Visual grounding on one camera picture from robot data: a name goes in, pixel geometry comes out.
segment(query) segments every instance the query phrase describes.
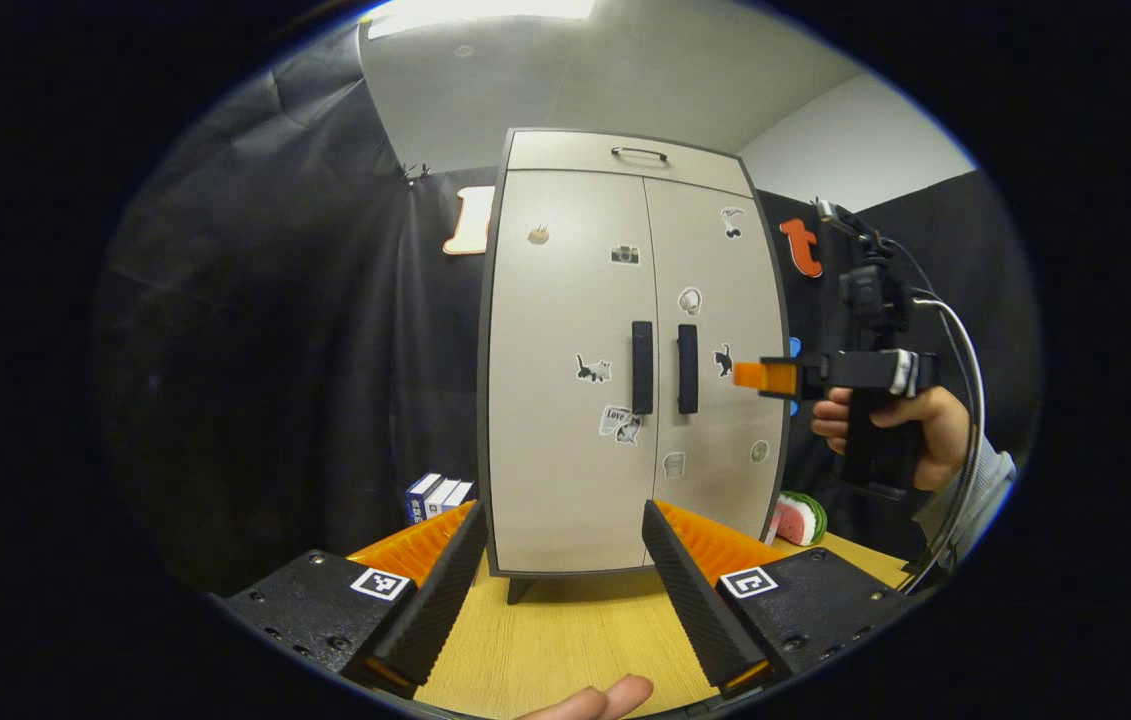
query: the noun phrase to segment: cabinet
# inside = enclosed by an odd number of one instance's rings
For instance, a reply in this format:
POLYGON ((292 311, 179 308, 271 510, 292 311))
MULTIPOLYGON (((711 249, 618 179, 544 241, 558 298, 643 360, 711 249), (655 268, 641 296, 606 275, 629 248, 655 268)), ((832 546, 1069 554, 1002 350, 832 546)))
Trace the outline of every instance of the cabinet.
POLYGON ((731 365, 783 354, 786 328, 753 194, 716 151, 509 132, 478 378, 493 574, 648 566, 650 497, 763 537, 788 406, 731 365))

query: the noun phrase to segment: sleeve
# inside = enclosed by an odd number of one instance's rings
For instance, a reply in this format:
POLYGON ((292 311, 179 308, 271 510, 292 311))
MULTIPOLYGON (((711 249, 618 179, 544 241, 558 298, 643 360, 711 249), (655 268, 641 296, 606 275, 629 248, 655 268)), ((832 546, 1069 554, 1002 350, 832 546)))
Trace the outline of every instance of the sleeve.
MULTIPOLYGON (((955 529, 955 550, 957 562, 964 559, 969 548, 986 532, 987 524, 995 520, 996 512, 1003 505, 1005 496, 1012 486, 1018 469, 1008 452, 996 452, 986 437, 981 439, 978 465, 973 474, 973 488, 969 491, 969 505, 961 519, 961 527, 955 529)), ((957 500, 957 488, 960 483, 948 483, 940 492, 934 493, 925 506, 913 515, 925 532, 926 543, 934 538, 943 527, 948 510, 957 500)))

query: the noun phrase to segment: white wall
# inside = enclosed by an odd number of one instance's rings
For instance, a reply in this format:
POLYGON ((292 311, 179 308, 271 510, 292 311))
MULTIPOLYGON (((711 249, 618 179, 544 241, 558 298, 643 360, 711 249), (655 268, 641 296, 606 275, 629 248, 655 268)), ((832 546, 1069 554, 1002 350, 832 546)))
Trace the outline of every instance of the white wall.
POLYGON ((779 120, 739 153, 760 190, 856 211, 976 165, 893 88, 862 73, 779 120))

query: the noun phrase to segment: book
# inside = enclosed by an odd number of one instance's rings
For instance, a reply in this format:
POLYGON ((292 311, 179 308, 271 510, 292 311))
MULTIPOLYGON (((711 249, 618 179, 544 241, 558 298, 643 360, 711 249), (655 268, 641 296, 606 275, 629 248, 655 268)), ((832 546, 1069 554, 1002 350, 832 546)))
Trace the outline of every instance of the book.
POLYGON ((459 480, 444 479, 435 485, 435 489, 428 495, 428 503, 425 503, 425 508, 428 508, 425 515, 428 515, 428 518, 425 519, 435 518, 437 515, 440 515, 441 512, 444 512, 444 510, 442 510, 442 505, 444 505, 446 498, 450 497, 450 493, 454 492, 454 488, 456 487, 459 487, 459 480))
POLYGON ((428 502, 428 493, 441 479, 440 472, 430 472, 423 475, 417 483, 414 483, 408 491, 405 491, 405 498, 409 502, 409 521, 412 524, 422 523, 423 520, 428 519, 428 510, 423 506, 424 502, 428 502))
POLYGON ((463 505, 470 491, 472 483, 459 480, 459 484, 457 484, 457 487, 455 487, 454 492, 450 493, 450 496, 444 498, 444 502, 441 505, 441 512, 449 512, 450 510, 455 510, 455 508, 463 505))

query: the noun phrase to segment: cabinet leg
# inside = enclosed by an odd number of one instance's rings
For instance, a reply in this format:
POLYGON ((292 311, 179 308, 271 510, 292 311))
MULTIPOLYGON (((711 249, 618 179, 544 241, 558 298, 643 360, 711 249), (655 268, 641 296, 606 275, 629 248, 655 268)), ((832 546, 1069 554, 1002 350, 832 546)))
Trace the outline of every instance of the cabinet leg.
POLYGON ((507 605, 516 605, 524 597, 525 591, 528 591, 533 580, 527 578, 509 578, 509 580, 510 582, 507 583, 507 605))

